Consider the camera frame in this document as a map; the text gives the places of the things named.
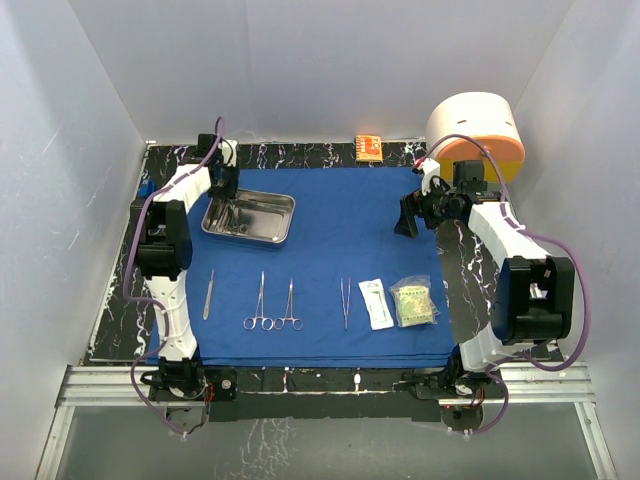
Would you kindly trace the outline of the steel ring-handle scissors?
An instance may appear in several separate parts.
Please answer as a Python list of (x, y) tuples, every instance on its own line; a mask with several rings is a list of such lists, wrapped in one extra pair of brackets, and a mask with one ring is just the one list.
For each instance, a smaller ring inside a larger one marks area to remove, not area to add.
[(218, 209), (218, 231), (229, 235), (245, 235), (248, 226), (242, 221), (241, 213), (235, 200), (222, 201)]
[(275, 330), (282, 330), (287, 325), (290, 325), (294, 331), (300, 331), (303, 328), (303, 320), (298, 318), (294, 314), (294, 283), (293, 279), (290, 279), (288, 294), (287, 294), (287, 303), (285, 313), (282, 317), (276, 318), (274, 320), (273, 328)]

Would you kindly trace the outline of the metal instrument tray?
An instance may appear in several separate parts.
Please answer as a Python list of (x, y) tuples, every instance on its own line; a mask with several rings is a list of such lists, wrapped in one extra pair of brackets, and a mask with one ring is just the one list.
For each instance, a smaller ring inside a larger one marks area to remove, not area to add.
[(285, 194), (239, 189), (235, 200), (241, 209), (241, 219), (248, 226), (245, 235), (220, 233), (217, 227), (221, 199), (212, 199), (201, 226), (205, 233), (227, 242), (278, 249), (287, 241), (296, 201)]

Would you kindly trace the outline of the green suture packet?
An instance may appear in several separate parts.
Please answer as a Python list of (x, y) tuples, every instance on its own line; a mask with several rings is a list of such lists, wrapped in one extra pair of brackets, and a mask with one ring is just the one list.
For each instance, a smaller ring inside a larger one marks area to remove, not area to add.
[(439, 311), (431, 298), (428, 275), (414, 275), (401, 279), (390, 287), (395, 318), (400, 328), (437, 323)]

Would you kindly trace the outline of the blue surgical drape cloth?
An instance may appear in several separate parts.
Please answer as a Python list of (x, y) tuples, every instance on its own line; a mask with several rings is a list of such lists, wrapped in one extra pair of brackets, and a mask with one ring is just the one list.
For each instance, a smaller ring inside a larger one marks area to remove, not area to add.
[[(191, 328), (205, 365), (233, 367), (420, 368), (443, 366), (454, 339), (436, 237), (394, 233), (402, 196), (419, 187), (408, 168), (247, 170), (244, 189), (285, 194), (296, 201), (289, 235), (273, 249), (220, 240), (201, 223), (209, 205), (201, 197), (188, 222), (193, 258), (186, 275)], [(202, 318), (211, 270), (215, 270), (208, 320)], [(261, 273), (264, 314), (285, 313), (290, 279), (294, 314), (303, 328), (253, 331)], [(373, 331), (359, 283), (428, 275), (437, 323)], [(340, 280), (351, 279), (348, 330), (344, 330)]]

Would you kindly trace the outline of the white packet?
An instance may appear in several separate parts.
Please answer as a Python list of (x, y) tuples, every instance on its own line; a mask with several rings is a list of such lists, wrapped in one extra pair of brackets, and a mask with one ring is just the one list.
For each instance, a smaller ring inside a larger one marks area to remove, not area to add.
[(394, 321), (388, 308), (385, 290), (380, 279), (362, 281), (359, 283), (370, 326), (373, 331), (392, 328)]

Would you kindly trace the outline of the steel scalpel handle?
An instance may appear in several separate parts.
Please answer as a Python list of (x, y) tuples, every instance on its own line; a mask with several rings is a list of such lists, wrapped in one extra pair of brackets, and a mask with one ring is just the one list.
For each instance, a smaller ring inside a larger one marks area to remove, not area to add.
[(209, 312), (210, 312), (210, 307), (211, 307), (211, 299), (212, 299), (212, 291), (213, 291), (213, 285), (214, 285), (214, 275), (215, 275), (215, 270), (212, 269), (210, 277), (209, 277), (208, 285), (207, 285), (207, 291), (206, 291), (205, 302), (204, 302), (204, 307), (203, 307), (202, 318), (203, 318), (204, 321), (208, 320), (208, 318), (209, 318)]

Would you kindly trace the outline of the pink cylindrical tissue phantom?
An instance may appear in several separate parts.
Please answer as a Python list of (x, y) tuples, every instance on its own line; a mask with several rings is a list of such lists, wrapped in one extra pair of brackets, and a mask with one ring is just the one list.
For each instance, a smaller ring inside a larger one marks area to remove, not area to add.
[[(498, 164), (506, 183), (520, 172), (525, 149), (510, 104), (502, 96), (489, 92), (465, 92), (442, 101), (427, 121), (426, 142), (432, 147), (436, 141), (454, 133), (481, 143)], [(440, 175), (447, 181), (453, 179), (455, 161), (484, 158), (486, 181), (499, 183), (491, 163), (466, 140), (448, 139), (430, 156), (440, 163)]]

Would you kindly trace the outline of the steel forceps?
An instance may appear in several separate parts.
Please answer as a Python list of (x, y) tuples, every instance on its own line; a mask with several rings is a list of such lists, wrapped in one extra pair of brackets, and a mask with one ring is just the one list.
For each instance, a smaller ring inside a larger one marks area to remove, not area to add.
[(350, 295), (351, 295), (351, 279), (340, 280), (341, 304), (343, 312), (344, 330), (348, 330), (349, 311), (350, 311)]

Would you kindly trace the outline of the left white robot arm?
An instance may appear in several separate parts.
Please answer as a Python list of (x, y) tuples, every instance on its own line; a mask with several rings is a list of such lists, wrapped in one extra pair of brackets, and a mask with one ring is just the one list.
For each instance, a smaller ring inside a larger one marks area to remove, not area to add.
[(141, 302), (154, 308), (159, 336), (158, 358), (182, 362), (195, 357), (186, 275), (193, 258), (189, 211), (205, 195), (214, 200), (236, 197), (240, 168), (237, 143), (220, 133), (201, 134), (193, 158), (178, 166), (167, 183), (151, 193), (138, 210), (129, 267), (137, 267), (150, 293)]

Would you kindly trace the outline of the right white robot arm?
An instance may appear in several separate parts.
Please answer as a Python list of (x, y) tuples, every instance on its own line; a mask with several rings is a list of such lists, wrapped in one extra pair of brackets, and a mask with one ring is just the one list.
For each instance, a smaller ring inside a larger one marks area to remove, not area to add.
[(455, 163), (452, 183), (440, 175), (440, 165), (420, 159), (413, 170), (421, 186), (400, 200), (395, 233), (415, 238), (417, 219), (429, 230), (461, 221), (487, 248), (499, 275), (493, 311), (487, 326), (459, 344), (459, 363), (445, 376), (447, 388), (466, 397), (482, 382), (480, 372), (537, 344), (568, 336), (572, 325), (575, 267), (566, 257), (554, 257), (524, 233), (502, 192), (491, 191), (480, 160)]

